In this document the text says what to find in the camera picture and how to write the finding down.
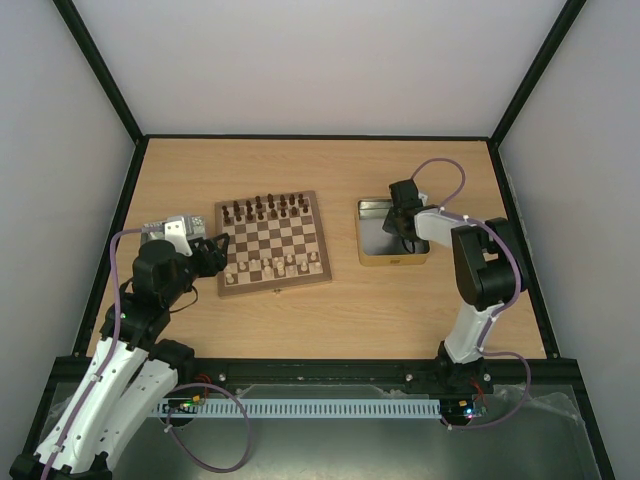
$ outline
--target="black metal frame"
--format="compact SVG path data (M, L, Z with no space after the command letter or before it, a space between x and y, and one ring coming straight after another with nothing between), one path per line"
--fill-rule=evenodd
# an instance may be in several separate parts
M516 237L525 257L525 263L531 276L529 288L531 302L538 323L538 329L547 355L546 360L530 360L534 384L571 385L574 389L580 412L586 422L591 445L603 478L614 478L604 443L591 409L591 404L575 360L560 358L560 352L544 304L540 285L528 244L526 242L520 218L514 201L499 147L507 132L515 122L527 99L540 80L553 55L568 33L586 0L567 0L547 35L527 74L518 87L507 110L500 120L491 138L479 136L367 136L367 135L144 135L138 127L118 86L111 76L98 48L91 39L89 31L80 18L72 0L52 0L76 39L78 46L93 69L107 97L119 115L122 123L136 144L131 166L120 195L115 216L109 229L90 298L82 318L80 330L74 345L73 357L58 358L53 366L49 382L43 393L34 423L24 447L25 452L33 452L37 446L46 413L53 398L56 385L65 382L79 382L88 366L86 356L91 334L95 326L102 294L109 276L108 245L111 236L121 230L127 216L138 174L144 160L147 145L153 138L211 138L211 139L273 139L273 140L393 140L393 141L480 141L485 142L491 157L500 194L509 219L516 225ZM240 386L255 383L331 383L336 378L341 382L374 384L385 389L399 389L410 393L434 394L434 386L426 381L425 371L432 368L432 360L229 360L198 359L197 370L210 373L214 379L225 386ZM494 383L513 384L522 381L524 370L517 361L489 360L488 368ZM408 382L406 375L411 373L413 380ZM446 397L436 392L438 397Z

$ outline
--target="wooden chessboard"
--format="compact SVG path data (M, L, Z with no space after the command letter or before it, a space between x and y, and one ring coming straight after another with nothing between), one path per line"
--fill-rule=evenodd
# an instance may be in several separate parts
M286 201L284 206L281 195ZM256 197L235 200L236 210L234 200L216 203L216 234L230 236L227 268L217 276L220 297L331 281L315 192L290 192L273 198L274 208L269 207L267 196L260 197L260 209ZM226 217L223 206L228 212Z

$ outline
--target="white robotic arm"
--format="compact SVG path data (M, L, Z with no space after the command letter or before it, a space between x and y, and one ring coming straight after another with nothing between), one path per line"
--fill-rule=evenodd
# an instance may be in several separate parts
M423 210L414 220L418 238L449 248L452 242L451 230L467 224L443 215L438 208ZM502 302L478 311L473 305L463 301L455 326L444 341L445 349L454 363L469 363L482 356L484 344L499 316L492 314L500 305Z

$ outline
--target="white bracket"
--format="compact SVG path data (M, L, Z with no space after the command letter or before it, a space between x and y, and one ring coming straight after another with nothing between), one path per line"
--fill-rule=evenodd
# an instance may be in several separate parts
M142 370L116 404L113 414L100 431L95 454L106 452L107 466L113 471L129 440L149 412L178 384L178 372L160 360L145 362Z
M64 425L74 406L87 385L94 380L95 372L107 356L112 338L100 340L96 347L91 365L80 382L71 402L65 409L62 417L53 428L47 438L38 446L36 453L40 454L40 462L47 463L49 456L56 450L55 444L60 437ZM114 405L122 395L131 376L147 358L147 352L136 348L127 350L127 344L118 342L107 369L102 377L96 379L96 384L87 397L82 409L75 418L71 430L67 435L58 455L53 463L53 468L60 470L64 465L71 467L71 473L82 473L89 470L93 463L96 450L96 442L104 430L105 421L111 416Z
M169 217L164 224L164 238L176 247L176 252L190 257L192 255L189 241L187 240L187 227L184 217Z

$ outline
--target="white wall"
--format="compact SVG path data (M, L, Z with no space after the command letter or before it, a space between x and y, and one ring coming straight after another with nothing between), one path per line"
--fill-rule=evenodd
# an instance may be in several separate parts
M0 477L69 355L133 144L53 2L0 6Z
M562 354L620 479L640 463L640 9L591 1L503 145Z
M490 135L564 0L76 0L145 133Z

